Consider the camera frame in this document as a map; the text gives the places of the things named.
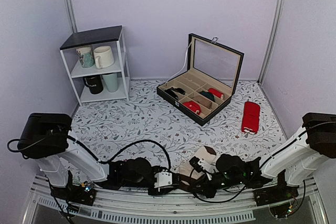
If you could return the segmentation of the cream and brown striped sock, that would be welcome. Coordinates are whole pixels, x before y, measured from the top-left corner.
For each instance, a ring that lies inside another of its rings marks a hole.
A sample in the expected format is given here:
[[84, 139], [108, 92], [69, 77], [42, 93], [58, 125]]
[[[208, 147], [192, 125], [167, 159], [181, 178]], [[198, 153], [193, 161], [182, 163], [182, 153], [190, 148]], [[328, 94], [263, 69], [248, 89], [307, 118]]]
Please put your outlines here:
[[216, 159], [216, 152], [212, 147], [203, 146], [200, 147], [192, 157], [181, 164], [177, 168], [177, 172], [181, 175], [192, 177], [193, 179], [199, 179], [202, 175], [208, 180], [212, 180], [215, 173], [214, 160]]

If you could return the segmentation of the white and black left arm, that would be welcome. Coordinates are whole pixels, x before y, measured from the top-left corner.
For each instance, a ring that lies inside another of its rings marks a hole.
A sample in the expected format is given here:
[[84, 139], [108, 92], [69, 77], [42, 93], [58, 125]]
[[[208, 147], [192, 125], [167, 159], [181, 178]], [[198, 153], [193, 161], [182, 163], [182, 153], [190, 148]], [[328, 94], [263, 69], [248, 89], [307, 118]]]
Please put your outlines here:
[[102, 161], [78, 140], [71, 123], [72, 118], [67, 114], [32, 113], [17, 144], [17, 150], [26, 158], [36, 160], [51, 184], [67, 200], [77, 197], [78, 188], [69, 181], [70, 173], [63, 167], [61, 159], [104, 189], [147, 188], [149, 195], [162, 195], [180, 185], [179, 174], [169, 167], [152, 166], [143, 157], [126, 161], [116, 161], [112, 157]]

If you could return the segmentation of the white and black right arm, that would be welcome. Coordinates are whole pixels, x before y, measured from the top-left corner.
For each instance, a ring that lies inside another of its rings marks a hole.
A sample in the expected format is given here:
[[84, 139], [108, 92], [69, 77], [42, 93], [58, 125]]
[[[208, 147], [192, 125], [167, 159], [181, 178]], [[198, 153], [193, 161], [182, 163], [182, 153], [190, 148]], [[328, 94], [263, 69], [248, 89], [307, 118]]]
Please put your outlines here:
[[209, 201], [220, 188], [240, 184], [258, 194], [265, 184], [277, 178], [277, 185], [270, 188], [267, 195], [276, 201], [297, 196], [297, 188], [306, 177], [335, 158], [335, 115], [309, 112], [302, 121], [293, 136], [266, 157], [247, 162], [239, 156], [222, 154], [214, 164], [202, 164], [201, 157], [195, 155], [190, 160], [190, 174], [202, 175], [198, 179], [191, 178], [187, 190]]

